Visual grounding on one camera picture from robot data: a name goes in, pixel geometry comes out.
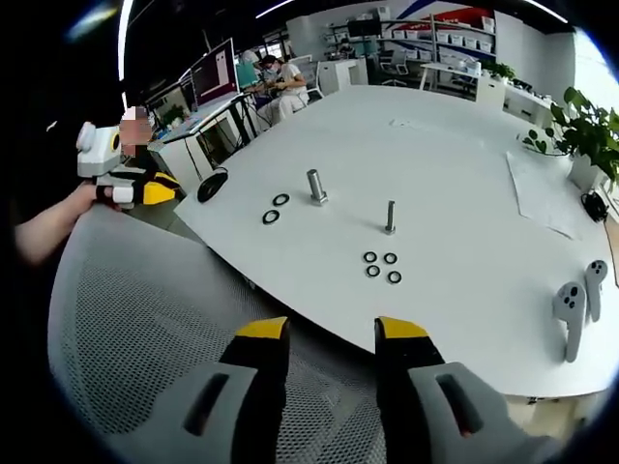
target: face mask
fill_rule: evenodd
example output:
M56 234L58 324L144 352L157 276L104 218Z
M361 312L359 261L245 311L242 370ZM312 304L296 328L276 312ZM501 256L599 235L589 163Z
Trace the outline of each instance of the face mask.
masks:
M270 70L264 70L264 75L267 78L274 78L277 77L278 71L275 68L271 68Z

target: metal bolt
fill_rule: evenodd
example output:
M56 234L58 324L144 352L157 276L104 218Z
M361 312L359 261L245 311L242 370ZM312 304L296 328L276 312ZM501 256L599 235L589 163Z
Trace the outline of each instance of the metal bolt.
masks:
M389 201L389 211L387 212L387 225L385 226L385 233L387 235L393 235L396 233L396 226L394 225L394 208L396 202L394 200Z
M313 201L318 206L322 206L322 204L325 203L328 198L327 192L322 189L322 184L320 184L318 171L316 171L315 169L310 169L308 171L308 180L309 188L311 189L311 201Z

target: white cabinet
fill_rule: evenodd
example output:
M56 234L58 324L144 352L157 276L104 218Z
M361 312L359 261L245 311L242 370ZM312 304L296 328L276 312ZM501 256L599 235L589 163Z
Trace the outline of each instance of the white cabinet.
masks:
M351 85L368 85L366 59L321 62L318 70L318 85L325 96Z

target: floor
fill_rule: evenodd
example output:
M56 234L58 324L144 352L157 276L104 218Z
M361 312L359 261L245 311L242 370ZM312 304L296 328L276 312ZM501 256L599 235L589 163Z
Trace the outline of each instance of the floor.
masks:
M173 234L200 242L187 225L174 214L178 201L156 206L139 205L129 212L138 218ZM560 400L540 399L532 403L529 398L506 396L512 420L530 435L549 435L567 441L587 417L604 400L604 394L587 395Z

